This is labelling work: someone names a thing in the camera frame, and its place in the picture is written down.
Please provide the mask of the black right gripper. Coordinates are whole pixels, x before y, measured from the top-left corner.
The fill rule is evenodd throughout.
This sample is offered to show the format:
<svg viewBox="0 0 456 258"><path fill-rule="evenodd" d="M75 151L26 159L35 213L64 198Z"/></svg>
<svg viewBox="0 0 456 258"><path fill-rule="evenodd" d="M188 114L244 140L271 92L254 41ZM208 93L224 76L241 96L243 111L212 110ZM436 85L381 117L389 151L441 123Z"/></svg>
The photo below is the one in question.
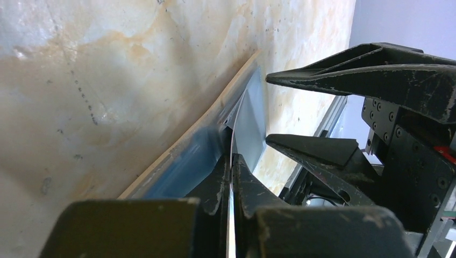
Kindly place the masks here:
<svg viewBox="0 0 456 258"><path fill-rule="evenodd" d="M454 218L445 211L455 188L455 158L447 148L451 131L436 123L455 124L454 60L378 42L267 74L266 82L368 97L361 110L370 127L365 148L354 139L266 137L267 145L308 171L302 197L386 207L407 231L420 235Z"/></svg>

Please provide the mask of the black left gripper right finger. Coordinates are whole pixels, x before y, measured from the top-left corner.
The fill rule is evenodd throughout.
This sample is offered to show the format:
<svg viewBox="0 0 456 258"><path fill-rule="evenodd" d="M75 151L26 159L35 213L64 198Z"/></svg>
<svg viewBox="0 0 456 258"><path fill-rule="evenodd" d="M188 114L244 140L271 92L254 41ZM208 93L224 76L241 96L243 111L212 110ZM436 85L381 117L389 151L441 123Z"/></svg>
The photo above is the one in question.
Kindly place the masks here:
<svg viewBox="0 0 456 258"><path fill-rule="evenodd" d="M241 154L232 155L231 174L236 257L264 257L270 230L262 213L288 204L252 174Z"/></svg>

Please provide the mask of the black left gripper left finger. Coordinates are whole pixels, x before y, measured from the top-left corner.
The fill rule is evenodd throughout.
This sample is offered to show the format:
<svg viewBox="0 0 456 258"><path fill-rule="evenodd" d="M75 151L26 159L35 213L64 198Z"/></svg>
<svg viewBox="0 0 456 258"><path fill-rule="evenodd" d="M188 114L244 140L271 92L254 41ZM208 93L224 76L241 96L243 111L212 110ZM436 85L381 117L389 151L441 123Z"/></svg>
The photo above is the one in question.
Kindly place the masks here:
<svg viewBox="0 0 456 258"><path fill-rule="evenodd" d="M213 171L186 195L199 199L192 257L227 257L230 182L230 157L223 155Z"/></svg>

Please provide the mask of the beige card holder wallet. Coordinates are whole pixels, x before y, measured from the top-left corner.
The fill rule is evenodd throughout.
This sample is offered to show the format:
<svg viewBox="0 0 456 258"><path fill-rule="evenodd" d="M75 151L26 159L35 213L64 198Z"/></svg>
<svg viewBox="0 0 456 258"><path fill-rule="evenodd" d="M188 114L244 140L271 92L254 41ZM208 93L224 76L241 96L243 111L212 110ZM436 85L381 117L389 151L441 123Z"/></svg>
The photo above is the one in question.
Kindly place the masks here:
<svg viewBox="0 0 456 258"><path fill-rule="evenodd" d="M262 51L256 51L209 109L119 199L181 198L201 183L219 158L241 154L254 170L265 148Z"/></svg>

